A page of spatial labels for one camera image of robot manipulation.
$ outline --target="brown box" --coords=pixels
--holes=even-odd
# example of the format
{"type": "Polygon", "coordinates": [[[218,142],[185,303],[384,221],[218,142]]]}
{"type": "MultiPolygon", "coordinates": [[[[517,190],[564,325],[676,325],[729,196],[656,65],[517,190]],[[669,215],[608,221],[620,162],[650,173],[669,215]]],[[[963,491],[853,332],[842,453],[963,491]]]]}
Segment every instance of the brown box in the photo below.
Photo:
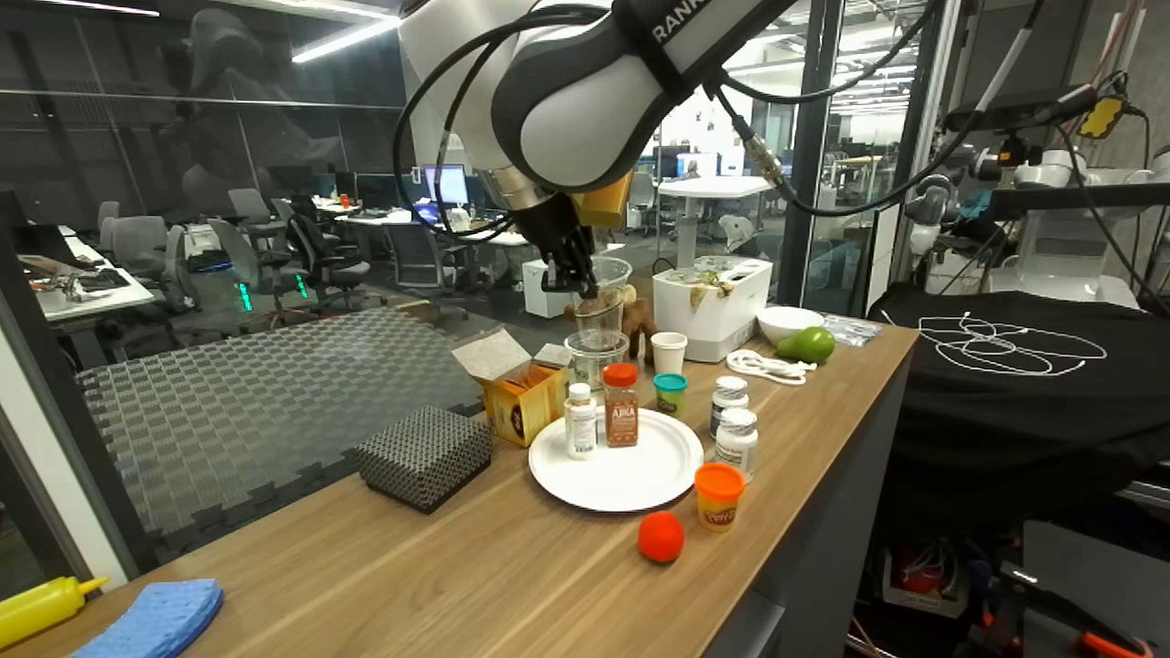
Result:
{"type": "Polygon", "coordinates": [[[461,343],[455,359],[484,384],[487,424],[497,438],[529,446],[564,413],[564,370],[534,360],[497,327],[461,343]]]}

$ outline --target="white plate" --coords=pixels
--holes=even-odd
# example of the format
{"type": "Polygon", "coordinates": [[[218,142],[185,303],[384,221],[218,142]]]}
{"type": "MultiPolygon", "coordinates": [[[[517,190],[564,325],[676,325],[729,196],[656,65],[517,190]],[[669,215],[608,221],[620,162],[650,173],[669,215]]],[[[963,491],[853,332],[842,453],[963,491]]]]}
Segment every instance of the white plate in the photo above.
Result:
{"type": "Polygon", "coordinates": [[[596,446],[585,461],[567,453],[564,419],[528,449],[528,468],[561,499],[590,513],[642,513],[692,491],[701,464],[697,435],[656,409],[639,409],[636,446],[596,446]]]}

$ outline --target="black tablecloth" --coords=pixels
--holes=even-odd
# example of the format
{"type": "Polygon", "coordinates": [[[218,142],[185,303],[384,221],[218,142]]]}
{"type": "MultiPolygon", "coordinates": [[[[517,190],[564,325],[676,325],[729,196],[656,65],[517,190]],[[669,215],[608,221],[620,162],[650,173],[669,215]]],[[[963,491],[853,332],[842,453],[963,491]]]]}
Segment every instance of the black tablecloth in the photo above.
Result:
{"type": "Polygon", "coordinates": [[[1109,352],[1068,375],[988,375],[914,347],[881,524],[899,529],[994,529],[1121,491],[1170,461],[1170,325],[1105,303],[1024,291],[892,291],[874,316],[1018,320],[1109,352]]]}

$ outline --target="blue sponge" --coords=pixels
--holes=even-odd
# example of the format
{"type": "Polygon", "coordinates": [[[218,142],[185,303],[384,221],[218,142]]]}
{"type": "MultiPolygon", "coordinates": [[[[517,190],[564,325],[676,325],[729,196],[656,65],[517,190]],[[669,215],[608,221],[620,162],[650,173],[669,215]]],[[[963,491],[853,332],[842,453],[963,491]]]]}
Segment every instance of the blue sponge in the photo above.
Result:
{"type": "Polygon", "coordinates": [[[78,658],[175,658],[212,626],[218,602],[223,589],[208,578],[154,580],[78,658]]]}

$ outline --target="orange ball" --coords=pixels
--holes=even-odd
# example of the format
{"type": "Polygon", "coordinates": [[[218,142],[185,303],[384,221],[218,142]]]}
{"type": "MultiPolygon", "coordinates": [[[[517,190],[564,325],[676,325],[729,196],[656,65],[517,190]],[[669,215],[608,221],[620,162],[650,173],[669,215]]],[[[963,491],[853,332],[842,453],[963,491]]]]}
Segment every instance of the orange ball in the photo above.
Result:
{"type": "Polygon", "coordinates": [[[681,560],[682,536],[682,524],[671,513],[650,513],[636,529],[636,550],[646,561],[669,568],[671,560],[681,560]]]}

